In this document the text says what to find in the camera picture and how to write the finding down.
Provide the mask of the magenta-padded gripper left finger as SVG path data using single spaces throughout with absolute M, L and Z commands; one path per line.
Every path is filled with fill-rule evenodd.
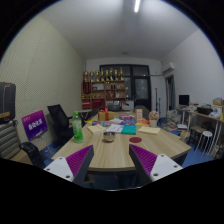
M 93 156 L 94 147 L 90 145 L 68 157 L 58 157 L 45 168 L 45 171 L 75 184 L 82 184 Z

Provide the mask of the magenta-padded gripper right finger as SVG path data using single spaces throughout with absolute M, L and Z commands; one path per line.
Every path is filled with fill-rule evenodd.
M 133 144 L 129 145 L 129 155 L 136 167 L 142 186 L 182 169 L 180 165 L 167 155 L 155 155 Z

